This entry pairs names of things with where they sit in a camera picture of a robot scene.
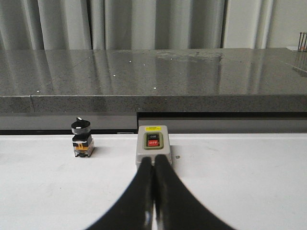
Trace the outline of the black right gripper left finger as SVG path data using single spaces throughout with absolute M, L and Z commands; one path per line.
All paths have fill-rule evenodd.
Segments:
M 153 219 L 153 166 L 142 159 L 137 173 L 117 202 L 89 230 L 150 230 Z

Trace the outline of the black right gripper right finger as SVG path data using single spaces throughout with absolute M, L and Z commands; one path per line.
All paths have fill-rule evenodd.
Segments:
M 231 230 L 184 186 L 166 156 L 155 157 L 155 205 L 159 230 Z

